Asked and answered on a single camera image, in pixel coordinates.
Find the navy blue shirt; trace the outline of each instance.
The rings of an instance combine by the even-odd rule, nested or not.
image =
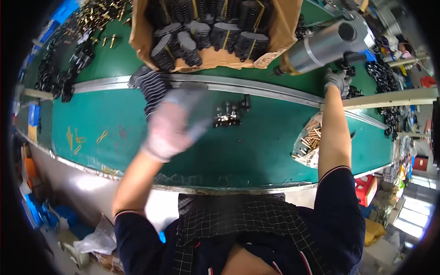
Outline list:
[[[365,219],[355,194],[355,181],[345,166],[330,170],[318,184],[314,209],[297,207],[316,246],[334,274],[356,271],[365,238]],[[118,254],[126,274],[168,274],[176,249],[178,220],[165,230],[162,243],[153,225],[136,211],[115,216]],[[194,244],[193,274],[221,273],[238,243],[280,274],[308,274],[292,239],[270,233],[242,233],[203,239]]]

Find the tiled floor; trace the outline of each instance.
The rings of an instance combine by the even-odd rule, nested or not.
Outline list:
[[[34,163],[42,180],[49,183],[59,201],[69,205],[83,222],[96,226],[100,213],[111,219],[111,203],[119,182],[92,176],[69,167],[31,145]],[[148,219],[161,230],[177,219],[176,192],[152,190],[145,211]],[[286,193],[286,201],[313,208],[316,189]]]

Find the sleeve cuff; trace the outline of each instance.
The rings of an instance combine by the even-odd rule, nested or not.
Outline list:
[[[335,168],[329,170],[327,173],[325,173],[325,174],[323,175],[323,177],[319,180],[318,185],[320,185],[321,182],[322,182],[322,181],[323,181],[323,180],[324,180],[329,174],[331,174],[332,172],[334,172],[334,171],[336,171],[336,170],[339,170],[339,169],[348,169],[348,170],[350,171],[350,173],[352,172],[352,170],[351,170],[350,167],[348,167],[348,166],[345,166],[345,165],[337,166],[337,167],[335,167]]]
[[[126,213],[138,214],[139,216],[142,216],[143,218],[145,218],[145,214],[144,214],[144,213],[141,213],[141,212],[139,212],[139,211],[136,211],[136,210],[122,210],[122,211],[119,211],[116,215],[114,215],[113,222],[116,223],[116,219],[117,219],[120,215],[122,215],[122,214],[126,214]]]

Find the red stain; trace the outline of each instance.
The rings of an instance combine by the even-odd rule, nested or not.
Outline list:
[[[125,134],[125,131],[124,131],[124,129],[122,129],[122,130],[119,130],[119,135],[121,136],[121,138],[123,138],[123,139],[126,139],[127,138],[127,135]]]

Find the person's right hand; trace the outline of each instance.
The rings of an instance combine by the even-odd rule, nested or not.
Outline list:
[[[141,150],[160,162],[188,149],[212,123],[207,117],[188,128],[188,118],[195,105],[208,93],[203,89],[180,88],[170,90],[152,114],[148,137]]]
[[[347,71],[341,70],[339,73],[334,73],[331,68],[327,68],[325,76],[324,91],[327,92],[329,85],[335,85],[339,89],[341,96],[348,95],[348,89],[352,82],[352,78],[347,76]]]

